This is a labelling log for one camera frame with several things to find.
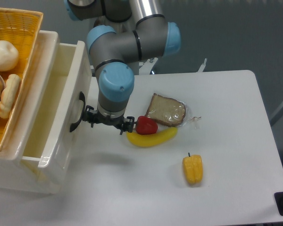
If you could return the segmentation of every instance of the white cabinet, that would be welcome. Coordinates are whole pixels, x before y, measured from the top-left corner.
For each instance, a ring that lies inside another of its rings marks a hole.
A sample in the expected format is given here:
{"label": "white cabinet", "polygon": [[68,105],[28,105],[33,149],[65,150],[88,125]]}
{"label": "white cabinet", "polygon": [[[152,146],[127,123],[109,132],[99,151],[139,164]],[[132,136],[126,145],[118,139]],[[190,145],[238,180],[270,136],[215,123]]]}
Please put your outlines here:
{"label": "white cabinet", "polygon": [[59,42],[56,32],[40,31],[28,72],[27,95],[13,132],[0,152],[0,187],[56,193],[65,177],[70,133],[88,96],[92,73],[85,43]]}

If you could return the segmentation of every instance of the table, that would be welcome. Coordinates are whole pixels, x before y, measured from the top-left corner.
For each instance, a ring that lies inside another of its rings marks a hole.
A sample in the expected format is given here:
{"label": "table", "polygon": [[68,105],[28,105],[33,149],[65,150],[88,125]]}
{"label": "table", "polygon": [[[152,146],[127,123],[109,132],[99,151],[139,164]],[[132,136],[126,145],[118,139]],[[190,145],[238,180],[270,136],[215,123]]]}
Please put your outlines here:
{"label": "table", "polygon": [[[93,79],[89,105],[96,106]],[[274,193],[283,169],[251,71],[140,75],[126,116],[144,114],[154,92],[201,116],[177,136],[138,148],[105,125],[82,122],[56,195],[0,189],[0,226],[237,225],[283,221]],[[186,184],[182,159],[200,154],[203,181]]]}

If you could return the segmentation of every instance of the wicker basket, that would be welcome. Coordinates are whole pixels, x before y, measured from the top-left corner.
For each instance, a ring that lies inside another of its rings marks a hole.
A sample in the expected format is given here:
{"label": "wicker basket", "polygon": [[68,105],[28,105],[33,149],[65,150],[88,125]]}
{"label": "wicker basket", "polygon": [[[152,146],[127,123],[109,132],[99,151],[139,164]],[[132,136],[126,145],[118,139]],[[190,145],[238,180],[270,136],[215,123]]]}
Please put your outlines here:
{"label": "wicker basket", "polygon": [[27,76],[29,76],[26,75],[26,72],[31,62],[42,19],[43,13],[41,12],[0,8],[0,40],[11,42],[19,51],[17,66],[8,72],[0,72],[0,75],[5,81],[13,73],[19,75],[22,79],[9,119],[3,120],[0,118],[0,151],[11,134],[21,108],[20,99],[25,93],[23,84],[27,80]]}

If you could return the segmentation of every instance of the yellow pepper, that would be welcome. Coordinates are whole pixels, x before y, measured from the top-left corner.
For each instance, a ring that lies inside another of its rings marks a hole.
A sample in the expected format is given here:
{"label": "yellow pepper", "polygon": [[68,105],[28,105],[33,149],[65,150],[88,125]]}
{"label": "yellow pepper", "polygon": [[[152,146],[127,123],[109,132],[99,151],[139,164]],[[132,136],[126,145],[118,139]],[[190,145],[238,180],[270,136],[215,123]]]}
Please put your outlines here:
{"label": "yellow pepper", "polygon": [[202,180],[203,167],[200,155],[192,155],[183,158],[183,171],[189,184],[199,183]]}
{"label": "yellow pepper", "polygon": [[150,135],[140,135],[135,132],[126,133],[128,140],[139,147],[151,147],[164,143],[171,138],[175,137],[178,129],[176,127],[167,128],[161,132],[150,134]]}

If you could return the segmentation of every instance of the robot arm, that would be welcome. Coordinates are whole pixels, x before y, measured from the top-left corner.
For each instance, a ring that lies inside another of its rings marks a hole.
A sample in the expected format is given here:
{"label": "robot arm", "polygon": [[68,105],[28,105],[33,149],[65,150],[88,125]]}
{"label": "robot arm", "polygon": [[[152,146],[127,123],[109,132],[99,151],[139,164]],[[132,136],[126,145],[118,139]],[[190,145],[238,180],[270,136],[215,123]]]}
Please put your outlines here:
{"label": "robot arm", "polygon": [[112,125],[132,132],[134,118],[124,118],[133,91],[134,73],[127,65],[178,52],[180,32],[168,23],[158,0],[68,0],[68,12],[80,20],[105,15],[121,23],[134,18],[136,29],[116,33],[110,26],[100,25],[87,35],[87,47],[99,84],[97,111],[87,107],[84,121]]}

